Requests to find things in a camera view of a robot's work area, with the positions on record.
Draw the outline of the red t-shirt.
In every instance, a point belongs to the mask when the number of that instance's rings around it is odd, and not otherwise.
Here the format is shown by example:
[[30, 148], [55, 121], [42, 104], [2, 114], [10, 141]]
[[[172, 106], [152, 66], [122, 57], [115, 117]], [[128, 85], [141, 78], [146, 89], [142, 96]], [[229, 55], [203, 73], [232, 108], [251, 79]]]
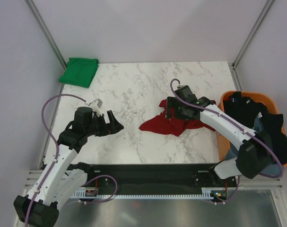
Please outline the red t-shirt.
[[139, 126], [141, 131], [149, 131], [156, 134], [169, 135], [172, 134], [179, 137], [185, 130], [193, 130], [199, 128], [207, 128], [215, 131], [212, 127], [202, 123], [199, 120], [186, 121], [176, 119], [174, 116], [169, 120], [165, 117], [166, 100], [162, 100], [159, 107], [164, 108], [164, 111], [154, 118], [144, 122]]

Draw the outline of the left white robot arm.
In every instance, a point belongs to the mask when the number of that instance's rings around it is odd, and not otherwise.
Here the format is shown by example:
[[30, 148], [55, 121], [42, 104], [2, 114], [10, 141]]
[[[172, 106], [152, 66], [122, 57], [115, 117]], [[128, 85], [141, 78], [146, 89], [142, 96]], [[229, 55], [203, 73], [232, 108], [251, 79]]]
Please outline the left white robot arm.
[[62, 177], [71, 162], [87, 143], [90, 136], [103, 137], [123, 130], [111, 110], [98, 115], [91, 107], [79, 107], [73, 121], [55, 140], [56, 151], [40, 177], [25, 196], [17, 196], [14, 208], [25, 226], [53, 227], [64, 203], [81, 186], [91, 186], [96, 175], [90, 170], [74, 169], [63, 180]]

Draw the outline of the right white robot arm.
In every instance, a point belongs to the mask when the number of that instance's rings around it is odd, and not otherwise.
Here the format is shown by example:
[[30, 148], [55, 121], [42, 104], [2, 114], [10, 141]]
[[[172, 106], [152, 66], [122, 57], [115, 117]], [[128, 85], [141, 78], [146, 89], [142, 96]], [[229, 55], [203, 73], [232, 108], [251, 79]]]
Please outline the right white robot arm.
[[223, 135], [238, 151], [236, 157], [216, 164], [209, 173], [209, 182], [220, 186], [226, 178], [243, 175], [253, 179], [271, 166], [274, 153], [269, 134], [250, 129], [225, 114], [205, 96], [197, 98], [189, 86], [178, 86], [166, 99], [167, 119], [198, 120]]

